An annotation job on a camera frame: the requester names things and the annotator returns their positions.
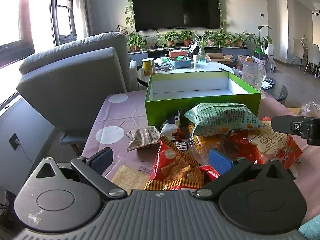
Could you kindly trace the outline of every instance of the green box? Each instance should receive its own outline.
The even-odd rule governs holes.
[[[230,72],[191,72],[152,75],[145,107],[148,125],[160,127],[179,109],[183,114],[200,103],[245,104],[255,115],[261,93]]]

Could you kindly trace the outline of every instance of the white wall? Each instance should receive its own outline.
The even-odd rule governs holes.
[[[53,128],[53,125],[21,96],[8,109],[0,111],[0,185],[2,187],[17,194],[32,167],[21,147],[13,150],[9,143],[10,137],[16,133],[27,156],[34,161]]]
[[[312,15],[313,21],[313,44],[320,47],[320,16]]]
[[[241,33],[259,33],[259,25],[268,24],[268,10],[266,0],[221,0],[223,15],[228,22],[227,31]],[[117,25],[124,25],[127,15],[124,14],[127,0],[90,0],[92,21],[95,33],[110,32]],[[140,33],[154,36],[155,32]],[[262,35],[267,35],[267,28]]]
[[[289,20],[287,0],[267,0],[269,36],[274,44],[274,58],[287,62]]]
[[[302,39],[303,35],[309,42],[313,40],[312,11],[297,0],[287,0],[289,17],[289,43],[287,63],[292,63],[294,59],[293,39]]]

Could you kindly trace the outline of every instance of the sofa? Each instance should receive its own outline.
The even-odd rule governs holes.
[[[126,37],[118,32],[33,54],[21,64],[20,72],[17,91],[64,132],[61,144],[73,148],[86,142],[108,95],[138,90],[137,64],[129,62]]]

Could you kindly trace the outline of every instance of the dining chair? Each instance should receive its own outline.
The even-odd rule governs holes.
[[[301,68],[302,60],[305,59],[308,61],[306,57],[304,57],[304,48],[301,40],[298,39],[293,39],[294,43],[294,59],[292,61],[292,64],[294,63],[294,60],[298,57],[300,58],[300,65],[299,69]]]
[[[306,66],[304,73],[306,73],[306,70],[310,63],[315,65],[315,79],[316,79],[318,68],[320,65],[320,50],[318,45],[312,44],[312,43],[308,44],[308,64]]]

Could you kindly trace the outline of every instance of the screw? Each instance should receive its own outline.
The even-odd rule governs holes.
[[[114,188],[108,192],[108,194],[112,197],[124,197],[125,191],[122,188]]]
[[[212,191],[206,188],[199,189],[196,191],[196,195],[198,197],[210,197],[212,195]]]

